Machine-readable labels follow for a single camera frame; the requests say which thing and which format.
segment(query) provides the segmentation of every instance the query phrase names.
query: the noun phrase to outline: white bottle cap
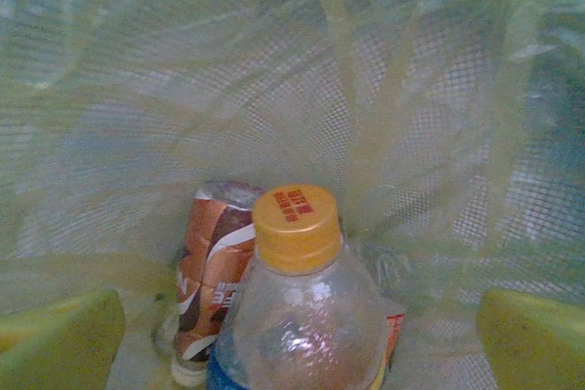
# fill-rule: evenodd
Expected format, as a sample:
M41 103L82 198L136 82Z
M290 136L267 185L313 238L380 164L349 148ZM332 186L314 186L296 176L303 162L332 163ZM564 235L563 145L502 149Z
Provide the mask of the white bottle cap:
M207 369L187 369L176 360L175 356L173 356L173 361L171 362L171 375L176 383L183 387L197 387L198 385L205 383Z

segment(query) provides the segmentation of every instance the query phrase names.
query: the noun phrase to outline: yellow bottle cap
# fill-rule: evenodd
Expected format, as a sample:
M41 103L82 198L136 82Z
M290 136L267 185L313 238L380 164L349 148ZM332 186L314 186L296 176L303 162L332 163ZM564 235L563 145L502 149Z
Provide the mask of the yellow bottle cap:
M259 198L252 211L260 259L295 274L318 269L341 250L337 205L323 187L290 184Z

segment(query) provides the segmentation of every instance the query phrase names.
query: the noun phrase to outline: plastic bag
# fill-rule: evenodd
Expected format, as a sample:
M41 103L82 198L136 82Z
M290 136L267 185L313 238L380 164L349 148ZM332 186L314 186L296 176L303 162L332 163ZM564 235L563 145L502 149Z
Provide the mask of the plastic bag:
M389 388L495 388L483 291L585 301L584 7L0 0L0 311L116 287L109 387L165 388L195 189L303 181L409 308Z

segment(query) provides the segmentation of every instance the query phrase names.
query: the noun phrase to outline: clear plastic bottle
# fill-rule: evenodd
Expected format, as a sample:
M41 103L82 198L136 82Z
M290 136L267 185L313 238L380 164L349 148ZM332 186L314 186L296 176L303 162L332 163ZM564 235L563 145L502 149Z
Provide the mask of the clear plastic bottle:
M386 313L341 243L335 199L283 186L253 209L256 256L224 321L208 390L379 388Z

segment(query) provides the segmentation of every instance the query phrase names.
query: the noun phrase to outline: trash bag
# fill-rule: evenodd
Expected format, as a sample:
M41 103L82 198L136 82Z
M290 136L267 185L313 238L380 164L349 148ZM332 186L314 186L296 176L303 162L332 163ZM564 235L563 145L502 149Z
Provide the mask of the trash bag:
M199 184L326 186L408 308L387 388L496 388L482 293L585 301L585 0L0 0L0 312L115 288L108 388Z

